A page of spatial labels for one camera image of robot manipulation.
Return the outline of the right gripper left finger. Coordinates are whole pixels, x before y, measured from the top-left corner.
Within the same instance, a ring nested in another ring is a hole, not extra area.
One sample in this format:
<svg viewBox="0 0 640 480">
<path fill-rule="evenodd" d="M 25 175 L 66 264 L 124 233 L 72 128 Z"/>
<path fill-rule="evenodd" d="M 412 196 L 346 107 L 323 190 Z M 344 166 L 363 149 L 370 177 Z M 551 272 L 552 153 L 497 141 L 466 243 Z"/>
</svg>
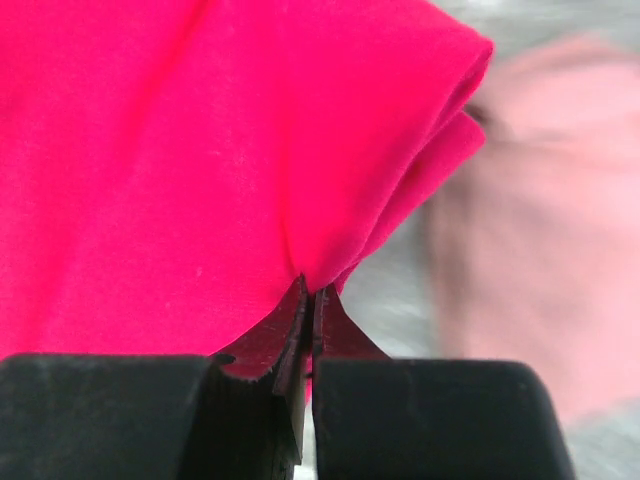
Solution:
<svg viewBox="0 0 640 480">
<path fill-rule="evenodd" d="M 210 356 L 1 364 L 5 479 L 289 479 L 302 459 L 308 291 Z"/>
</svg>

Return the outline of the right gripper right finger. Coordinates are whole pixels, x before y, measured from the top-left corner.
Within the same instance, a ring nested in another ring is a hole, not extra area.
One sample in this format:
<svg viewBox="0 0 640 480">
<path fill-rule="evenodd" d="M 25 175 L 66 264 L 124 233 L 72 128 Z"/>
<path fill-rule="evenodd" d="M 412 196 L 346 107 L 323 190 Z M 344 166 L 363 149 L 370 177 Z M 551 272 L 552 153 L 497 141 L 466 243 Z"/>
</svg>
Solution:
<svg viewBox="0 0 640 480">
<path fill-rule="evenodd" d="M 566 480 L 549 394 L 510 361 L 395 359 L 316 294 L 313 420 L 322 479 Z"/>
</svg>

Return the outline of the bright pink t shirt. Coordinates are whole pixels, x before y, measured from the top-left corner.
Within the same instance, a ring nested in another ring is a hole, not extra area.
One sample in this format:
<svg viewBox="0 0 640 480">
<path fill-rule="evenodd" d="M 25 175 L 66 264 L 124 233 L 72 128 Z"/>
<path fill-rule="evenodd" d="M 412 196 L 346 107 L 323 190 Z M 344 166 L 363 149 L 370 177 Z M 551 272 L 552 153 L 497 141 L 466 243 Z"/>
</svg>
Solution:
<svg viewBox="0 0 640 480">
<path fill-rule="evenodd" d="M 483 143 L 425 1 L 5 1 L 1 352 L 204 354 L 342 286 Z"/>
</svg>

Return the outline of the folded light pink t shirt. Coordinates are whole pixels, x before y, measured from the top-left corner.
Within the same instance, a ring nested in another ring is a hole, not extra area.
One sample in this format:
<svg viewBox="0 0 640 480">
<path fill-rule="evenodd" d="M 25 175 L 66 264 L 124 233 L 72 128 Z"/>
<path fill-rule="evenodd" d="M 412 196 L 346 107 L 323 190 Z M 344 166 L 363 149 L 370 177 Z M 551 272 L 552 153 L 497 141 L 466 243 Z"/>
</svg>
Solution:
<svg viewBox="0 0 640 480">
<path fill-rule="evenodd" d="M 508 359 L 570 423 L 639 394 L 639 58 L 589 37 L 496 68 L 485 146 L 429 201 L 441 348 Z"/>
</svg>

